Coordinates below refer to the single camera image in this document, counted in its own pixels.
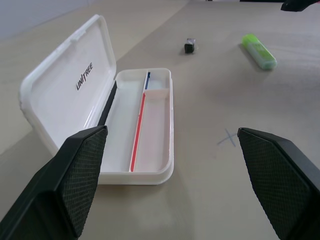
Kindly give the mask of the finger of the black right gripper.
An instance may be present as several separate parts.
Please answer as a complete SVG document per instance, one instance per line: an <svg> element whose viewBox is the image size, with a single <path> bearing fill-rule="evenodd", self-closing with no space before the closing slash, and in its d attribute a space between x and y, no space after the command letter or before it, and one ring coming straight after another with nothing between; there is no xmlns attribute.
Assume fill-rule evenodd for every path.
<svg viewBox="0 0 320 240"><path fill-rule="evenodd" d="M302 12L307 7L319 2L320 0L285 0L281 10L285 12Z"/></svg>

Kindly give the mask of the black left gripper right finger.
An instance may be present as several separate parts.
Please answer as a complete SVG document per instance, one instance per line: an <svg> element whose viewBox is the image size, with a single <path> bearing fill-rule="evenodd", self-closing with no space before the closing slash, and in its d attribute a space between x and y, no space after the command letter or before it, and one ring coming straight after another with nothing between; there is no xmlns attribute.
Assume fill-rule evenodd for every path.
<svg viewBox="0 0 320 240"><path fill-rule="evenodd" d="M290 140L250 128L237 137L252 189L280 240L320 240L320 169Z"/></svg>

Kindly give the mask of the green highlighter pen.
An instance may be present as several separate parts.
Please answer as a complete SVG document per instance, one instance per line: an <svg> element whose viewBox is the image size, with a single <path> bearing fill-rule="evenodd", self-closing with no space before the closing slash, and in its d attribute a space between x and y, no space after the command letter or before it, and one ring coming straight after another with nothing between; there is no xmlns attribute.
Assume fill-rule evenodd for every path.
<svg viewBox="0 0 320 240"><path fill-rule="evenodd" d="M242 45L262 70L271 71L277 66L276 58L254 34L244 35Z"/></svg>

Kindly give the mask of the small black eraser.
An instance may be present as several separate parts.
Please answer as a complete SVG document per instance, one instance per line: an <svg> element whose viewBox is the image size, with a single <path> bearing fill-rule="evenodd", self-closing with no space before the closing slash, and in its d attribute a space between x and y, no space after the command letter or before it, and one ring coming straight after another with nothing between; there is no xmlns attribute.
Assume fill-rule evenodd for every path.
<svg viewBox="0 0 320 240"><path fill-rule="evenodd" d="M198 49L195 38L187 38L184 44L184 53L193 54Z"/></svg>

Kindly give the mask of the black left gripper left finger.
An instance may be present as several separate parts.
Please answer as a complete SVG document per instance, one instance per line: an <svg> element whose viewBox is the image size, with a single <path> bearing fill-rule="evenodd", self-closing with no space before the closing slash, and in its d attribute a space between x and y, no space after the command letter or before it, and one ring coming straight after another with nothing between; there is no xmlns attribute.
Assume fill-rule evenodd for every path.
<svg viewBox="0 0 320 240"><path fill-rule="evenodd" d="M68 137L0 221L0 240L78 240L98 186L107 135L101 125Z"/></svg>

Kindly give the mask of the white open pencil case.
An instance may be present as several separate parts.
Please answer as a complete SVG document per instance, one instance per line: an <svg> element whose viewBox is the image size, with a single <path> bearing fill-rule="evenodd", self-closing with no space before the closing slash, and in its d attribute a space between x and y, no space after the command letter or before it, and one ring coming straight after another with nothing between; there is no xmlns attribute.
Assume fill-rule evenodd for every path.
<svg viewBox="0 0 320 240"><path fill-rule="evenodd" d="M24 78L19 102L52 155L67 137L107 127L100 185L159 185L173 173L171 71L117 71L101 15L91 17Z"/></svg>

